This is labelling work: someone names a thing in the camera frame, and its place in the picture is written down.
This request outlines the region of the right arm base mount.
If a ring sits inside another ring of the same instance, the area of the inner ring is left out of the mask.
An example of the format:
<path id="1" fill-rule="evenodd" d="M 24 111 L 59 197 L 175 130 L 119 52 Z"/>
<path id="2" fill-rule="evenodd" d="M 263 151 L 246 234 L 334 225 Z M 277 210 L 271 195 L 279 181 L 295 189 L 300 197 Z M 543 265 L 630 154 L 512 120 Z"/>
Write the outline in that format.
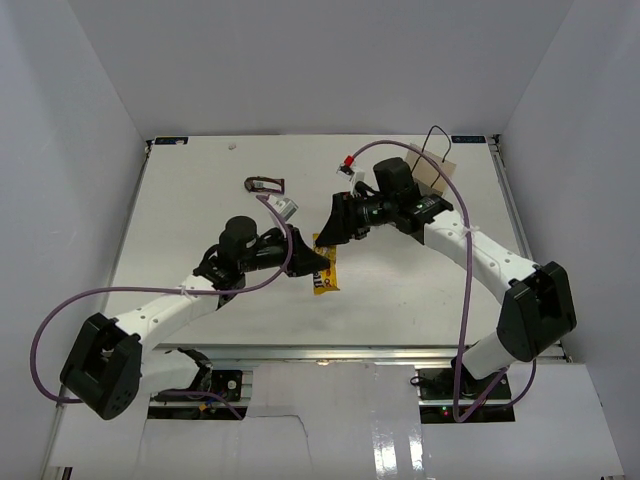
<path id="1" fill-rule="evenodd" d="M 480 381 L 465 380 L 460 388 L 459 415 L 464 416 L 480 394 L 496 377 L 493 374 Z M 454 424 L 453 388 L 454 369 L 418 369 L 410 379 L 419 398 L 420 420 L 423 425 Z M 514 409 L 508 406 L 512 400 L 509 381 L 503 376 L 486 399 L 467 418 L 466 423 L 512 423 L 516 420 Z"/>

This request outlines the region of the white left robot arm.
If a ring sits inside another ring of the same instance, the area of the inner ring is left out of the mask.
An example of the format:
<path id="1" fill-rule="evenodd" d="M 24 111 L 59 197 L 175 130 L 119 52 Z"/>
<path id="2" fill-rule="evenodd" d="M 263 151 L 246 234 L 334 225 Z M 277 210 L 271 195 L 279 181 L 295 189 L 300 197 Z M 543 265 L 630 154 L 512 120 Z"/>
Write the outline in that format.
<path id="1" fill-rule="evenodd" d="M 190 322 L 228 304 L 246 285 L 248 272 L 281 267 L 289 277 L 328 269 L 329 260 L 286 225 L 258 234 L 255 221 L 227 221 L 176 295 L 163 295 L 114 318 L 101 313 L 82 325 L 62 368 L 62 384 L 102 419 L 123 413 L 140 394 L 199 399 L 213 392 L 208 358 L 194 350 L 157 351 Z"/>

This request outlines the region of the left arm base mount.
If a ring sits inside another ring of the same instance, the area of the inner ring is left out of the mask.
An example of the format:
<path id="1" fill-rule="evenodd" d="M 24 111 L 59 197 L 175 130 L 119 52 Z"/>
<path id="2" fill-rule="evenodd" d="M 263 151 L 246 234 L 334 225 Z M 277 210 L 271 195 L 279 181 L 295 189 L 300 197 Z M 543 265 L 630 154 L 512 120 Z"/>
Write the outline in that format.
<path id="1" fill-rule="evenodd" d="M 185 388 L 176 390 L 175 394 L 162 392 L 152 396 L 152 400 L 163 404 L 186 403 L 203 406 L 205 411 L 211 411 L 224 403 L 212 397 L 224 399 L 229 403 L 238 402 L 242 397 L 243 372 L 241 370 L 211 370 L 200 380 Z"/>

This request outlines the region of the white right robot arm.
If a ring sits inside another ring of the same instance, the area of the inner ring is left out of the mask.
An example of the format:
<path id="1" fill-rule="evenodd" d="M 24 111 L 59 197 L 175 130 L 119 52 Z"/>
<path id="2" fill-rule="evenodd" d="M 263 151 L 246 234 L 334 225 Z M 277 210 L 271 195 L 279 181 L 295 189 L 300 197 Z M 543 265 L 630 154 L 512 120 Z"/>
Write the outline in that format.
<path id="1" fill-rule="evenodd" d="M 360 179 L 354 164 L 348 157 L 338 169 L 351 189 L 333 195 L 316 246 L 347 244 L 374 226 L 392 225 L 463 267 L 500 302 L 494 331 L 452 362 L 457 369 L 451 384 L 459 396 L 477 397 L 489 377 L 517 361 L 533 361 L 576 328 L 569 277 L 558 263 L 539 265 L 472 230 L 450 202 L 421 189 L 399 157 L 375 164 L 375 187 Z"/>

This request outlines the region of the large yellow M&M packet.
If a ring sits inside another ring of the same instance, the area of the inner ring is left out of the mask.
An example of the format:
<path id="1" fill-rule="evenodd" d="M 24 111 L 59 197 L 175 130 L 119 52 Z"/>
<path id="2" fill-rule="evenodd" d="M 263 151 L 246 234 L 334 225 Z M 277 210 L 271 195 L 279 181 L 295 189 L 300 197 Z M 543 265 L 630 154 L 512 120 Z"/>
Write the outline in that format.
<path id="1" fill-rule="evenodd" d="M 329 292 L 337 292 L 340 290 L 337 278 L 337 247 L 313 247 L 314 252 L 320 254 L 329 261 L 327 269 L 316 272 L 312 276 L 313 293 L 318 296 Z"/>

